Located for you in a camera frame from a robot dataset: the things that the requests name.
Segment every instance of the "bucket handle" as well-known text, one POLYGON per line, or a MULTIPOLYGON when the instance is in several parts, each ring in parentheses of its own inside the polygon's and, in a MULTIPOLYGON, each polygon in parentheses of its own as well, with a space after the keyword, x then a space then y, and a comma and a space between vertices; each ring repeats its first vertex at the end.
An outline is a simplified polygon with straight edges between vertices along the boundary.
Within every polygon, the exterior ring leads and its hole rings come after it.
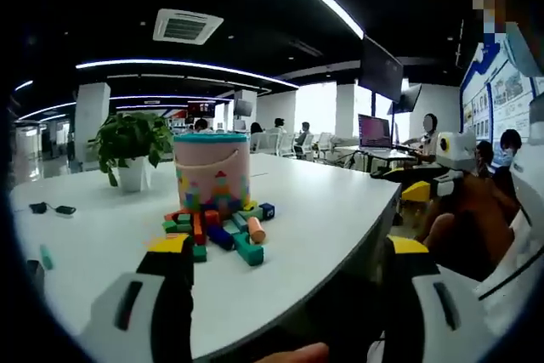
POLYGON ((238 156, 238 150, 236 149, 234 152, 232 152, 228 157, 223 159, 219 162, 209 163, 207 165, 182 165, 181 163, 178 163, 175 161, 176 168, 181 170, 200 170, 200 169, 209 169, 212 167, 224 165, 225 163, 228 163, 232 161, 235 157, 238 156))

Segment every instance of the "green leaves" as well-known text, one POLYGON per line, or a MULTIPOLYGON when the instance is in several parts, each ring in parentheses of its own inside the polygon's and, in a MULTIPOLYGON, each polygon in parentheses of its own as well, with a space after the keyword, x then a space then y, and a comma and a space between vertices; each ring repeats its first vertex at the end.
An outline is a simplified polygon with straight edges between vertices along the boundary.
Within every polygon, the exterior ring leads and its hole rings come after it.
POLYGON ((148 156, 156 167, 162 153, 172 152, 173 136, 156 114, 116 114, 108 116, 100 127, 94 146, 99 149, 100 171, 117 187, 113 167, 128 167, 126 160, 139 156, 148 156))

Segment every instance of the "face mask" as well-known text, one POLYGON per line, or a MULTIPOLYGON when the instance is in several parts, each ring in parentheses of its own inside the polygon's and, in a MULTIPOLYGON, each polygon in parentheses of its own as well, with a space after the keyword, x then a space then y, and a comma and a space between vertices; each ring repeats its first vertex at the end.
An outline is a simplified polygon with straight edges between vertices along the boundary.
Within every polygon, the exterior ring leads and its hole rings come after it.
POLYGON ((433 119, 430 116, 425 116, 425 119, 423 119, 423 129, 428 133, 433 130, 433 119))
POLYGON ((513 161, 513 149, 508 148, 502 151, 502 163, 503 166, 510 166, 513 161))

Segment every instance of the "potted plant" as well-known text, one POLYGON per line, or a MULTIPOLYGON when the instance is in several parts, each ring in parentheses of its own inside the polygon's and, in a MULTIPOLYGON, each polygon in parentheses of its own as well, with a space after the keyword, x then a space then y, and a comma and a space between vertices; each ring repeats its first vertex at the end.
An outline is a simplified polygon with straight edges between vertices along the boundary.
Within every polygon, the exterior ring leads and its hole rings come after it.
POLYGON ((172 133, 156 114, 134 112, 108 116, 95 140, 100 170, 117 186, 113 167, 119 171, 124 191, 141 191, 150 182, 153 167, 164 152, 172 151, 172 133))

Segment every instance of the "person's hand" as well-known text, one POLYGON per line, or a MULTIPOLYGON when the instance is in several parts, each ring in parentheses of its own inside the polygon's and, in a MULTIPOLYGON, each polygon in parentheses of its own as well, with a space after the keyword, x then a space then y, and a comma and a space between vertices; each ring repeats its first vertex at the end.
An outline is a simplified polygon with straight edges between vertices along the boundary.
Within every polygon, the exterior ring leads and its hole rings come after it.
POLYGON ((329 347, 324 343, 314 343, 294 352, 271 354, 255 363, 320 363, 325 361, 329 361, 329 347))

